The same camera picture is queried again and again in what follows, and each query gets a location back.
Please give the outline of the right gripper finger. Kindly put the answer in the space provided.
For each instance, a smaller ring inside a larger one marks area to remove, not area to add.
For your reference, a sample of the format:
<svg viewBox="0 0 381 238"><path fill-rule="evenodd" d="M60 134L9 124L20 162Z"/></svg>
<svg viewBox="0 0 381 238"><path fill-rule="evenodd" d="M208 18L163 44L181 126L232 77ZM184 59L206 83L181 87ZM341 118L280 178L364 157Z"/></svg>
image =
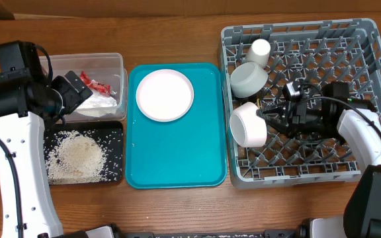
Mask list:
<svg viewBox="0 0 381 238"><path fill-rule="evenodd" d="M276 130L278 133L283 135L288 135L288 123L283 118L272 118L270 116L262 116L261 117L267 125L272 127L274 130Z"/></svg>
<svg viewBox="0 0 381 238"><path fill-rule="evenodd" d="M282 102L264 108L260 108L256 111L256 115L261 118L286 118L289 111L289 102Z"/></svg>

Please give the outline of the white napkin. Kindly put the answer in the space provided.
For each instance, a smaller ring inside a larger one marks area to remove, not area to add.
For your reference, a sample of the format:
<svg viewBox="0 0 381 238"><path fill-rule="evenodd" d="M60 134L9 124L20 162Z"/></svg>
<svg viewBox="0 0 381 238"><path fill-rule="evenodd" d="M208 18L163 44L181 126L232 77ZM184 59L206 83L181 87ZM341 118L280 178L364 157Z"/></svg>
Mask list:
<svg viewBox="0 0 381 238"><path fill-rule="evenodd" d="M114 114L117 110L117 101L111 96L104 96L92 89L92 95L81 103L75 112L91 117L101 117L106 114Z"/></svg>

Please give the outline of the small pink plate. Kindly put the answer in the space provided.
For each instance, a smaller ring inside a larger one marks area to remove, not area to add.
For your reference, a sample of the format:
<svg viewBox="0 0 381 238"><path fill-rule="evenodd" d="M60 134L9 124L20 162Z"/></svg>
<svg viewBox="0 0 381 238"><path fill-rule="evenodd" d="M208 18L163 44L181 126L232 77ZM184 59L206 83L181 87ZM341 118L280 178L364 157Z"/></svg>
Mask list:
<svg viewBox="0 0 381 238"><path fill-rule="evenodd" d="M262 147L267 141L267 125L257 116L258 109L256 104L247 102L233 110L230 116L232 136L241 147Z"/></svg>

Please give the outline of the red snack wrapper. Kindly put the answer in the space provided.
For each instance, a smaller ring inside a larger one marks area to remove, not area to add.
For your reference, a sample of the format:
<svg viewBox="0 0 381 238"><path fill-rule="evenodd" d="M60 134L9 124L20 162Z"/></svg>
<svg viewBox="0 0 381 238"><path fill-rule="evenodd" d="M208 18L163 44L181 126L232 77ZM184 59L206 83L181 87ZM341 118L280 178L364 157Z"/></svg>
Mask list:
<svg viewBox="0 0 381 238"><path fill-rule="evenodd" d="M82 82L84 82L84 84L88 86L88 88L98 91L100 94L102 94L105 97L109 97L111 95L110 85L100 83L98 81L90 79L84 71L81 72L81 75L79 77L82 80Z"/></svg>

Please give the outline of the grey bowl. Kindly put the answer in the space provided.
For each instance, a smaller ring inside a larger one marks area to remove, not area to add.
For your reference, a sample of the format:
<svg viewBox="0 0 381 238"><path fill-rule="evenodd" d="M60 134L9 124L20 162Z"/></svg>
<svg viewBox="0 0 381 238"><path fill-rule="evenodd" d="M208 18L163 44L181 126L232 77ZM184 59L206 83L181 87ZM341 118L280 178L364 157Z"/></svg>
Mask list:
<svg viewBox="0 0 381 238"><path fill-rule="evenodd" d="M237 98L250 97L266 84L268 73L255 62L241 64L230 75L232 93Z"/></svg>

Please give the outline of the white cup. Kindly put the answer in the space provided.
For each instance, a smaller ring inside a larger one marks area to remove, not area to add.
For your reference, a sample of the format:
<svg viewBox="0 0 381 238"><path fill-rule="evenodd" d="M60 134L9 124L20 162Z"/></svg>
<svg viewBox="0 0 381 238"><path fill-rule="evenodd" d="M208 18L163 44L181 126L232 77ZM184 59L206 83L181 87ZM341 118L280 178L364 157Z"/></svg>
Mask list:
<svg viewBox="0 0 381 238"><path fill-rule="evenodd" d="M257 39L246 53L245 62L254 62L264 69L267 66L270 52L270 43L264 39Z"/></svg>

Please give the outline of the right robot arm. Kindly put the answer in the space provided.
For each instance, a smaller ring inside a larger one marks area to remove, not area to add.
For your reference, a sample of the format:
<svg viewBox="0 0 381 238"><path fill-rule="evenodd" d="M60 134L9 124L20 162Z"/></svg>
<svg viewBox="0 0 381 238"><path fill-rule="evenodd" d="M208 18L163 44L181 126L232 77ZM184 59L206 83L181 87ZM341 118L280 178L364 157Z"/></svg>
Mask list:
<svg viewBox="0 0 381 238"><path fill-rule="evenodd" d="M362 172L343 215L309 219L297 237L381 238L381 121L373 104L353 99L349 84L334 81L319 90L319 109L309 109L304 84L283 89L284 102L261 108L258 117L288 138L317 134L347 143Z"/></svg>

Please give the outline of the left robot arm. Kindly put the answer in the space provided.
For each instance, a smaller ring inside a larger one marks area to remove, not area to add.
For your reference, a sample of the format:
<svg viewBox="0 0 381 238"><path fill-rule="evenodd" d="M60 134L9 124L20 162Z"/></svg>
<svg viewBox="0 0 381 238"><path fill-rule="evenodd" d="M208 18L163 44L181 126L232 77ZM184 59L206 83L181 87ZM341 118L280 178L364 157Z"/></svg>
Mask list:
<svg viewBox="0 0 381 238"><path fill-rule="evenodd" d="M59 237L44 162L44 131L92 91L73 72L55 79L0 73L0 191L3 237Z"/></svg>

